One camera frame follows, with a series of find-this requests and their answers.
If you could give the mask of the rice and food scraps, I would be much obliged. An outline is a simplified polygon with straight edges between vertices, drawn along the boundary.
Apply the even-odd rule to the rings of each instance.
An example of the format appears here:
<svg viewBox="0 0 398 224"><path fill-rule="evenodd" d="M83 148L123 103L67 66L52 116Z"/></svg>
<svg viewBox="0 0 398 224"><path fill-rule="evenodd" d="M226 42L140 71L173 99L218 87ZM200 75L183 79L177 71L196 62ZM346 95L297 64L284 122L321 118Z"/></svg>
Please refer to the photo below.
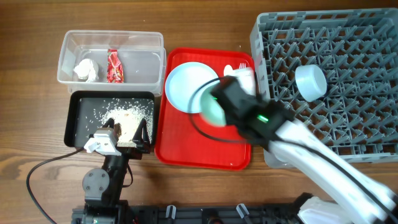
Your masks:
<svg viewBox="0 0 398 224"><path fill-rule="evenodd" d="M153 138L154 101L145 98L82 98L75 131L75 146L82 147L91 134L113 118L120 125L118 146L133 147L133 136L141 119L147 122L149 139Z"/></svg>

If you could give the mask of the green bowl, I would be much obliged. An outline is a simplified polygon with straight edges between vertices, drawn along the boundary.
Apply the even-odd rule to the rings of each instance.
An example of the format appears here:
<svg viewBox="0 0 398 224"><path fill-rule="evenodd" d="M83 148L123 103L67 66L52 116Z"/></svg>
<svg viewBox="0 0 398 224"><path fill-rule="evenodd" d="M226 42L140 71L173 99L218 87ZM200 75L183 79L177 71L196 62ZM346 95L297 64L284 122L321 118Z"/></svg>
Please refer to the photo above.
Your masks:
<svg viewBox="0 0 398 224"><path fill-rule="evenodd" d="M209 86L200 97L201 117L212 126L226 126L224 111L211 95L214 86Z"/></svg>

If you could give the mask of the red snack wrapper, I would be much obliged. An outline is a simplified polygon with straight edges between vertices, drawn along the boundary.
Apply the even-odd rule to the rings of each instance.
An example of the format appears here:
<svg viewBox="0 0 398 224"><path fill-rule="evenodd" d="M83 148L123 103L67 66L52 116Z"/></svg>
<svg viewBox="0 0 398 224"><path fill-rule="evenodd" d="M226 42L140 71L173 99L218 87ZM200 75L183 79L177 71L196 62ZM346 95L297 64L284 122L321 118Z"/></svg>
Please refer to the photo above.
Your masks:
<svg viewBox="0 0 398 224"><path fill-rule="evenodd" d="M123 65L116 49L108 50L107 81L108 83L124 83Z"/></svg>

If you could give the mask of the white plastic spoon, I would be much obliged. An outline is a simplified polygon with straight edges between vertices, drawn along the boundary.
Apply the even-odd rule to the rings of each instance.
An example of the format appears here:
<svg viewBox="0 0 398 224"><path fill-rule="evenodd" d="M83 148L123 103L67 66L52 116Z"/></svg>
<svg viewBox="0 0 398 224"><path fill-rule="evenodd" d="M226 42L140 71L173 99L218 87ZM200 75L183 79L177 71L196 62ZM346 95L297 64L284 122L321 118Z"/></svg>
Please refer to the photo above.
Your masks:
<svg viewBox="0 0 398 224"><path fill-rule="evenodd" d="M233 70L231 65L226 65L224 67L224 70L223 70L223 75L224 76L232 75L233 73L234 73L234 70Z"/></svg>

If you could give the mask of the white napkin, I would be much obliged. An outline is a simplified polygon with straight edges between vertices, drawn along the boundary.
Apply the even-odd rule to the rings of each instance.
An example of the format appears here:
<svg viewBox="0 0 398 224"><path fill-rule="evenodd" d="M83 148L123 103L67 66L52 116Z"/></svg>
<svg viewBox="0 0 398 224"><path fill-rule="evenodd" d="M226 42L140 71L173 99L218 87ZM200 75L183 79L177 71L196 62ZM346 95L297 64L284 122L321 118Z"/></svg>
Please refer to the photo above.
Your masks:
<svg viewBox="0 0 398 224"><path fill-rule="evenodd" d="M96 82L99 80L98 76L99 66L92 59L89 58L83 59L73 69L73 71L77 74L80 80L84 80L86 82Z"/></svg>

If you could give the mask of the light blue bowl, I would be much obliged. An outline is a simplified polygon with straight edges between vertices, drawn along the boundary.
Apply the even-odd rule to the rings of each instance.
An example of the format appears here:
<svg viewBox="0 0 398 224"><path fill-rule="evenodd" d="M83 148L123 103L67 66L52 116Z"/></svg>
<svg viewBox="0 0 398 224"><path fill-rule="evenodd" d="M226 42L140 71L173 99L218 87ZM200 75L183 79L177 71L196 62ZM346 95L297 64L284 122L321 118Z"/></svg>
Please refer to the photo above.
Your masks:
<svg viewBox="0 0 398 224"><path fill-rule="evenodd" d="M305 101L312 102L325 95L326 77L317 65L303 65L295 70L295 82Z"/></svg>

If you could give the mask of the light blue plate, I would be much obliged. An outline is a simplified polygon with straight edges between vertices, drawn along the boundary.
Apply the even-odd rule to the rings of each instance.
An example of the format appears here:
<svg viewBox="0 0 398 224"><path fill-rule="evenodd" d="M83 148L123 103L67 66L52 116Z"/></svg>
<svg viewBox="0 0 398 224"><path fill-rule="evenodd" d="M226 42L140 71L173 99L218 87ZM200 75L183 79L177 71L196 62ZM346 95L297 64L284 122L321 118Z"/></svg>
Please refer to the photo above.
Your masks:
<svg viewBox="0 0 398 224"><path fill-rule="evenodd" d="M200 113L200 97L203 87L194 97L192 107L188 103L194 92L206 82L218 78L216 72L200 62L187 62L175 67L165 82L165 94L170 104L184 113Z"/></svg>

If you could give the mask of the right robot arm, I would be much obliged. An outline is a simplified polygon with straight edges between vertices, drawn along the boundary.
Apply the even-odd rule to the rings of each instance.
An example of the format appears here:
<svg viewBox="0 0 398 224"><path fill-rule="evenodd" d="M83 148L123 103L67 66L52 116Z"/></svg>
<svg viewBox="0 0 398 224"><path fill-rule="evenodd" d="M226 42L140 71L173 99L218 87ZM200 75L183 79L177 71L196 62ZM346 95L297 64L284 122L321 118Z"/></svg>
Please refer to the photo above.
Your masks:
<svg viewBox="0 0 398 224"><path fill-rule="evenodd" d="M337 156L282 105L248 95L235 77L217 78L213 99L242 142L266 147L310 178L332 199L301 198L304 223L397 223L397 194Z"/></svg>

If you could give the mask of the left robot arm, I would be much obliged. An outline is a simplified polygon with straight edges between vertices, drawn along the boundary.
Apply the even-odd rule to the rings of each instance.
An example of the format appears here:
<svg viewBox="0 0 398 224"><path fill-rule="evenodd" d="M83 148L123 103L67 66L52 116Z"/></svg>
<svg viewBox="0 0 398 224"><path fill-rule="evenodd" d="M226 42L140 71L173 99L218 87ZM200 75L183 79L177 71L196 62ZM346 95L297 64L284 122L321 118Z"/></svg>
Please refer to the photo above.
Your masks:
<svg viewBox="0 0 398 224"><path fill-rule="evenodd" d="M126 187L124 178L131 172L131 159L142 159L150 153L147 122L141 119L132 138L133 147L119 147L114 119L110 118L92 134L84 145L87 152L104 155L100 169L90 170L83 178L85 206L82 213L72 218L72 223L135 223L134 212L128 202L121 200L121 191Z"/></svg>

